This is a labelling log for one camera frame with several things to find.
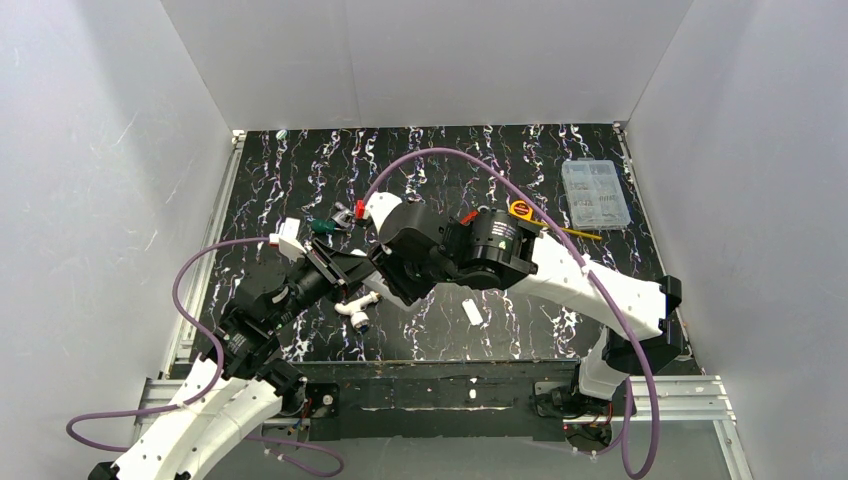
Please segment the white remote battery cover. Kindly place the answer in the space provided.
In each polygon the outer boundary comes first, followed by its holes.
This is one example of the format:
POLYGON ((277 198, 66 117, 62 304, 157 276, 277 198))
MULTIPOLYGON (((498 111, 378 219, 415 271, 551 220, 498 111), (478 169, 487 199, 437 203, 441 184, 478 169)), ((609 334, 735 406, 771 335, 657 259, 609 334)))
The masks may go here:
POLYGON ((484 323, 482 314, 472 299, 464 300, 461 304, 462 309, 472 326, 480 326, 484 323))

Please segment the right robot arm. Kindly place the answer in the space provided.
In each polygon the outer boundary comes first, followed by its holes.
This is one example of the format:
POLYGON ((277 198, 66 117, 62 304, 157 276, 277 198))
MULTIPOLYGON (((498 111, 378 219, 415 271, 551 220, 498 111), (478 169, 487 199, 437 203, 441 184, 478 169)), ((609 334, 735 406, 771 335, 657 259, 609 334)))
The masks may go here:
POLYGON ((438 284, 501 290, 555 302, 603 324, 601 337, 579 363, 574 395, 609 400, 630 375, 640 375, 642 350, 652 372, 683 351, 670 316, 682 300, 679 279, 639 280, 570 251, 539 227, 501 210, 459 221, 420 202, 378 193, 357 208, 378 244, 368 257, 383 292, 414 307, 438 284))

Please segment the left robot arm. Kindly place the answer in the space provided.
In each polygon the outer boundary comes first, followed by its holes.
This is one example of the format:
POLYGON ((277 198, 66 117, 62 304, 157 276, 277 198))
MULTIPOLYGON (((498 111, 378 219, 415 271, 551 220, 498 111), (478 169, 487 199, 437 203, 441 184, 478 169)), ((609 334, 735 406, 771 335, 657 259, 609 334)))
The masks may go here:
POLYGON ((167 404, 101 413, 103 419, 151 415, 154 421, 131 446, 114 447, 117 459, 96 464, 89 478, 203 479, 265 420, 302 405, 306 378, 273 356, 276 332, 321 299, 357 290, 375 268, 363 254, 319 242, 304 246, 278 234, 262 241, 293 260, 293 271, 276 289, 232 307, 215 330, 174 302, 211 347, 167 404))

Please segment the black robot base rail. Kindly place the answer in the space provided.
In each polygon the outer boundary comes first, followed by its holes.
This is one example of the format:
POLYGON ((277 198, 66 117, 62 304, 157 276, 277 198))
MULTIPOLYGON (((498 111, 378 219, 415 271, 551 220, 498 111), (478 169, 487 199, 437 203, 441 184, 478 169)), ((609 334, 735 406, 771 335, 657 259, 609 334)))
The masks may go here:
POLYGON ((297 362, 306 377, 304 420, 294 406, 266 421, 299 425, 313 441, 355 438, 530 437, 562 441, 573 424, 646 425, 648 387, 633 377, 633 397, 618 388, 611 403, 581 408, 566 399, 576 367, 569 360, 297 362))

